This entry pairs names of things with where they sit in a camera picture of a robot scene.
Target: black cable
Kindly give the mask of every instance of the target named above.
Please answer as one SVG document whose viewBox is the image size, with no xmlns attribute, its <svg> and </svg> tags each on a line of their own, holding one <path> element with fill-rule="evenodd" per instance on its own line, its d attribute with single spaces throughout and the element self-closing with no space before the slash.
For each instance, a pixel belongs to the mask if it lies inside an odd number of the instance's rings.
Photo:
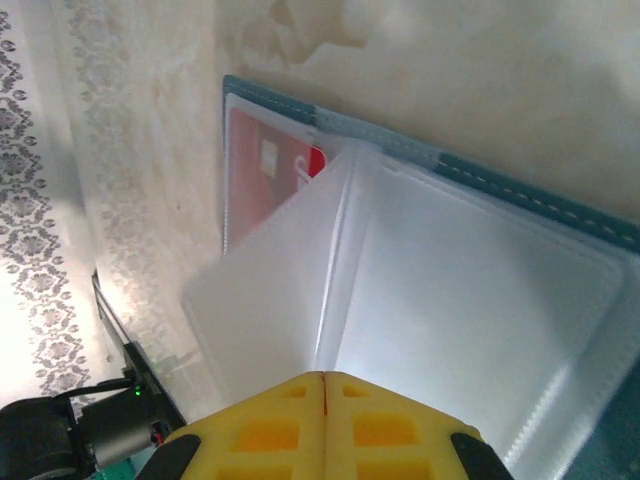
<svg viewBox="0 0 640 480">
<path fill-rule="evenodd" d="M 69 390 L 56 395 L 55 398 L 71 398 L 78 397 L 80 395 L 91 395 L 94 393 L 111 392 L 113 390 L 122 390 L 124 388 L 131 388 L 135 385 L 135 381 L 129 378 L 116 378 L 113 380 L 106 380 L 100 382 L 93 387 L 80 387 L 75 390 Z"/>
</svg>

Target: clear plastic pocket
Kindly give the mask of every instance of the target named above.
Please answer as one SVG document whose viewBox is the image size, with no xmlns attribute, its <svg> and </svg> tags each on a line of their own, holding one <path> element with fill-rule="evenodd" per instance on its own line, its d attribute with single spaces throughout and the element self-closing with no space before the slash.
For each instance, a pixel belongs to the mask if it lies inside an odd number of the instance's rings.
<svg viewBox="0 0 640 480">
<path fill-rule="evenodd" d="M 638 354 L 638 258 L 362 144 L 184 305 L 228 403 L 314 369 L 478 427 L 521 480 L 567 468 Z"/>
</svg>

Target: water stain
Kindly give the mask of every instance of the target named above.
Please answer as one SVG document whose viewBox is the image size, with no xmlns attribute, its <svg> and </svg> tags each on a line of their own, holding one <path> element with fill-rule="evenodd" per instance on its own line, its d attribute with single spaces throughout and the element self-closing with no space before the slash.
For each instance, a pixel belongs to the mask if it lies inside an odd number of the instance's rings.
<svg viewBox="0 0 640 480">
<path fill-rule="evenodd" d="M 346 31 L 344 9 L 345 0 L 327 0 L 321 8 L 304 11 L 294 11 L 288 0 L 277 0 L 268 13 L 227 35 L 222 45 L 235 63 L 243 63 L 244 54 L 252 52 L 267 60 L 279 59 L 286 66 L 305 63 L 324 44 L 366 47 L 368 39 Z"/>
</svg>

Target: red card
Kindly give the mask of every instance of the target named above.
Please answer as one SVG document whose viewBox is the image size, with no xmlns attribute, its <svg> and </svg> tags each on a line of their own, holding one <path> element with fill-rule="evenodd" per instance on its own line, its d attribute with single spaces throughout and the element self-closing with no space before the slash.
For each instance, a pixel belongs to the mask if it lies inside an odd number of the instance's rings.
<svg viewBox="0 0 640 480">
<path fill-rule="evenodd" d="M 233 247 L 327 164 L 322 150 L 233 108 L 228 128 L 227 241 Z"/>
</svg>

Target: black rubber pad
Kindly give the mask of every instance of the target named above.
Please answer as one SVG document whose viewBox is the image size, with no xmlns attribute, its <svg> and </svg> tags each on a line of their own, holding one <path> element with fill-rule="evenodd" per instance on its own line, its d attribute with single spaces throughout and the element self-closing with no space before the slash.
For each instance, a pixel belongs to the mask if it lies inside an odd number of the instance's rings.
<svg viewBox="0 0 640 480">
<path fill-rule="evenodd" d="M 466 433 L 454 433 L 451 443 L 469 480 L 514 480 L 500 457 L 486 443 Z"/>
<path fill-rule="evenodd" d="M 180 480 L 200 447 L 200 437 L 184 435 L 155 451 L 136 480 Z"/>
</svg>

